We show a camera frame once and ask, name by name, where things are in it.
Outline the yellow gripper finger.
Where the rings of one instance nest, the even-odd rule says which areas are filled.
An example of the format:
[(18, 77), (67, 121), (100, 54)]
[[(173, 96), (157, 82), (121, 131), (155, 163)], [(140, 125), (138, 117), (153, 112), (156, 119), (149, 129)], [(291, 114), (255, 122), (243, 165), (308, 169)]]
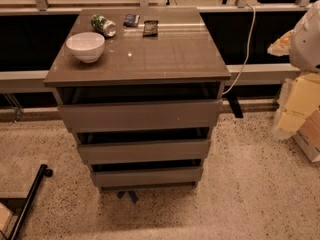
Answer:
[(267, 52), (273, 56), (286, 56), (289, 54), (291, 36), (293, 31), (290, 30), (279, 37), (274, 43), (272, 43)]

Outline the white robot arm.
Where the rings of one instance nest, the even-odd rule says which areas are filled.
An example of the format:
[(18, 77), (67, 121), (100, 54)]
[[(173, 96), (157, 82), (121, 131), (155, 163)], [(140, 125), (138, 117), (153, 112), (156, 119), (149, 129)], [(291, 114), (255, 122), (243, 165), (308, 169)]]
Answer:
[(290, 64), (301, 71), (320, 72), (320, 1), (316, 1), (295, 27), (272, 43), (267, 52), (289, 56)]

